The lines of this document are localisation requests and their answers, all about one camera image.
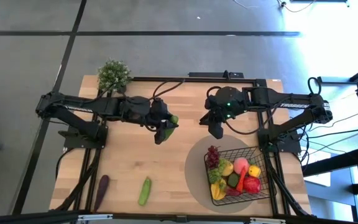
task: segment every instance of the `cucumber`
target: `cucumber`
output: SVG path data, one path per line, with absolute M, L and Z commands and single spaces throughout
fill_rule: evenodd
M 146 177 L 143 182 L 142 191 L 140 192 L 139 201 L 137 202 L 139 205 L 144 206 L 147 203 L 147 199 L 150 195 L 150 190 L 152 188 L 152 180 Z

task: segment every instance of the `yellow pepper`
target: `yellow pepper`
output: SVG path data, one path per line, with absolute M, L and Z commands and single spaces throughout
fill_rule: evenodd
M 226 196 L 226 192 L 224 191 L 225 186 L 226 186 L 226 181 L 224 179 L 217 181 L 215 184 L 211 184 L 212 198 L 215 200 L 223 199 L 224 196 Z
M 248 169 L 248 174 L 251 177 L 259 177 L 260 175 L 260 168 L 255 166 L 255 165 L 251 165 Z

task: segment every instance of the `gray circular mat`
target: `gray circular mat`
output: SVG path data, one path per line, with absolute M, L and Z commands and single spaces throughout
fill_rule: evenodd
M 199 140 L 187 155 L 185 162 L 185 178 L 187 187 L 192 196 L 202 206 L 219 213 L 234 213 L 247 208 L 252 202 L 235 203 L 232 205 L 215 206 L 211 201 L 211 193 L 209 191 L 208 179 L 204 165 L 204 155 L 208 152 L 208 148 L 220 146 L 219 151 L 239 149 L 248 147 L 240 139 L 233 136 L 224 135 L 221 139 L 215 139 L 213 136 L 207 136 Z

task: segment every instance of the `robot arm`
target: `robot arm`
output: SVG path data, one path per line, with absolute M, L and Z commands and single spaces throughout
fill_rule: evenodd
M 42 95 L 35 112 L 42 118 L 57 118 L 67 123 L 71 130 L 60 131 L 65 138 L 81 138 L 91 142 L 106 142 L 107 129 L 95 121 L 84 121 L 70 110 L 94 113 L 108 121 L 122 121 L 147 126 L 156 132 L 155 143 L 161 144 L 178 127 L 177 117 L 168 112 L 160 98 L 150 101 L 141 96 L 100 97 L 87 99 L 50 92 Z
M 271 143 L 287 138 L 290 133 L 310 123 L 325 124 L 333 118 L 328 102 L 320 95 L 277 93 L 266 87 L 249 87 L 239 91 L 237 88 L 226 86 L 219 88 L 215 95 L 209 95 L 208 91 L 205 108 L 209 111 L 200 119 L 200 124 L 208 125 L 208 131 L 217 139 L 223 136 L 222 123 L 227 123 L 227 120 L 235 119 L 236 116 L 248 111 L 275 111 L 277 108 L 304 109 L 304 112 L 295 118 L 281 125 L 269 127 L 263 138 L 264 142 Z

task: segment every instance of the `purple eggplant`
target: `purple eggplant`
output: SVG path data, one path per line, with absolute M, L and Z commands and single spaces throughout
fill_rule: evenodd
M 107 188 L 109 187 L 109 183 L 110 178 L 108 175 L 103 175 L 102 178 L 100 178 L 98 192 L 96 193 L 96 200 L 93 207 L 94 212 L 96 212 L 102 204 L 102 200 L 106 194 Z

